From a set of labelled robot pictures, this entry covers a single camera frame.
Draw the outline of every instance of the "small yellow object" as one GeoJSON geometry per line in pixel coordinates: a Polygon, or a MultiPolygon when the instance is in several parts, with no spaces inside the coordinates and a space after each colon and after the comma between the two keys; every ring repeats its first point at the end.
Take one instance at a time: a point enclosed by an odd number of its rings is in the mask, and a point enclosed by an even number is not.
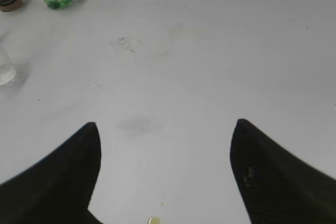
{"type": "Polygon", "coordinates": [[[160,224],[161,220],[159,217],[151,217],[148,219],[148,224],[160,224]]]}

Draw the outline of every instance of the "stain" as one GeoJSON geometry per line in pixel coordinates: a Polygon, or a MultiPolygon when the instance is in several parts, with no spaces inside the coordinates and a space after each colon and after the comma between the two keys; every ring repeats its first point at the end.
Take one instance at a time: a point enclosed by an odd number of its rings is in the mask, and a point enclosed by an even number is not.
{"type": "Polygon", "coordinates": [[[181,34],[183,28],[184,28],[183,23],[176,23],[174,28],[169,32],[169,38],[170,39],[177,38],[181,34]]]}
{"type": "Polygon", "coordinates": [[[111,45],[118,45],[123,50],[135,53],[139,51],[142,40],[134,39],[132,36],[121,37],[115,43],[111,43],[111,45]]]}
{"type": "Polygon", "coordinates": [[[128,137],[139,137],[159,130],[162,125],[150,116],[136,115],[119,124],[128,137]]]}

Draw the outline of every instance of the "white table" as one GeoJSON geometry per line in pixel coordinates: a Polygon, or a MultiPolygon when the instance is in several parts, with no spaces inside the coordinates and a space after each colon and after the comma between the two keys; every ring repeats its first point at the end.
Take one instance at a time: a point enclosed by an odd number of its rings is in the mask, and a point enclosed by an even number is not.
{"type": "Polygon", "coordinates": [[[95,121],[105,224],[249,223],[238,118],[336,177],[336,0],[24,1],[0,14],[1,182],[95,121]]]}

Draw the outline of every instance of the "white surface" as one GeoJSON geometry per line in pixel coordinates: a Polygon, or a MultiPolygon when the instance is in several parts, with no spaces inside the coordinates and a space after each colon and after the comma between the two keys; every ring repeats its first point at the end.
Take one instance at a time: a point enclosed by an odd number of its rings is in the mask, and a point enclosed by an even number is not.
{"type": "Polygon", "coordinates": [[[336,177],[336,0],[25,1],[1,13],[1,181],[95,121],[105,224],[249,223],[238,118],[336,177]]]}

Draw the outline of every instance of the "water droplet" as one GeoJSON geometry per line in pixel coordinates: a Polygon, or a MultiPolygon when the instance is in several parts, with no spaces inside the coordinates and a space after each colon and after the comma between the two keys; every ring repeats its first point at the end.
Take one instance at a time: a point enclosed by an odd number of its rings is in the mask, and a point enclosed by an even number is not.
{"type": "Polygon", "coordinates": [[[159,217],[151,217],[148,219],[148,224],[160,224],[161,220],[159,217]]]}

